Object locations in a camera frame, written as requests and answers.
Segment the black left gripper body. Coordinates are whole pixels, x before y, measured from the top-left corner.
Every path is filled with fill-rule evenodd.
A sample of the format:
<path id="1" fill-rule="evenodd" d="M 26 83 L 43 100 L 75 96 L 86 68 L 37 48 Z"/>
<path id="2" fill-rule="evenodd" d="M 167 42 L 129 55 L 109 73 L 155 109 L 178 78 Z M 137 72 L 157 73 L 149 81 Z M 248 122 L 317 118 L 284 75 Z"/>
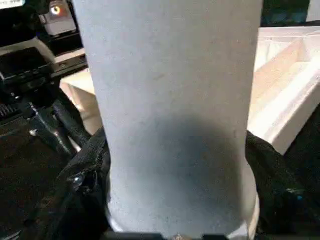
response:
<path id="1" fill-rule="evenodd" d="M 84 54 L 53 62 L 35 47 L 0 57 L 0 134 L 5 135 L 27 122 L 37 135 L 37 112 L 49 111 L 58 120 L 55 101 L 72 102 L 61 90 L 63 78 L 87 68 Z"/>

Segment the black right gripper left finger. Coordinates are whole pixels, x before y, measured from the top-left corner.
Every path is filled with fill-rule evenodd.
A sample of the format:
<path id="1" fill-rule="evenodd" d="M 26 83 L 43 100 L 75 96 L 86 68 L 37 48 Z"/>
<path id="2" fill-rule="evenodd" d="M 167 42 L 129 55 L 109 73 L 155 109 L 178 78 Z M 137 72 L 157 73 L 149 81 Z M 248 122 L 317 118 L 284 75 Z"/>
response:
<path id="1" fill-rule="evenodd" d="M 100 128 L 57 176 L 23 229 L 25 240 L 98 240 L 105 214 L 110 154 Z"/>

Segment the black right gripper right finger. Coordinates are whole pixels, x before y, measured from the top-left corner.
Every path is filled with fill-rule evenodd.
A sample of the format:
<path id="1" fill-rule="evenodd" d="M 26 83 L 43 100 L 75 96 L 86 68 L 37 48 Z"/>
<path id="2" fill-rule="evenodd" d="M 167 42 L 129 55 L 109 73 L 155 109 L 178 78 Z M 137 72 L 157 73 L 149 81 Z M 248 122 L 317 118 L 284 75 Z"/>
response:
<path id="1" fill-rule="evenodd" d="M 267 239 L 319 239 L 320 207 L 286 167 L 283 156 L 270 143 L 247 131 L 245 157 L 259 197 L 256 234 Z"/>

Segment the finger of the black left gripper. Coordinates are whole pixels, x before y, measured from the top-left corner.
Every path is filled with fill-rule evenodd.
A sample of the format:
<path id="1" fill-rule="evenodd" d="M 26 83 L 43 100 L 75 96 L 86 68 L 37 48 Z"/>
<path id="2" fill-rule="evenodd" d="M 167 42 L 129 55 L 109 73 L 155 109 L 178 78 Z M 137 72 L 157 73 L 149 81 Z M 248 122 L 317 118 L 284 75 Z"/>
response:
<path id="1" fill-rule="evenodd" d="M 88 141 L 88 132 L 75 105 L 69 100 L 67 102 L 56 100 L 53 103 L 53 110 L 58 120 L 65 127 L 68 135 L 82 148 Z"/>
<path id="2" fill-rule="evenodd" d="M 36 113 L 37 136 L 52 150 L 61 156 L 74 156 L 73 147 L 68 135 L 48 110 Z"/>

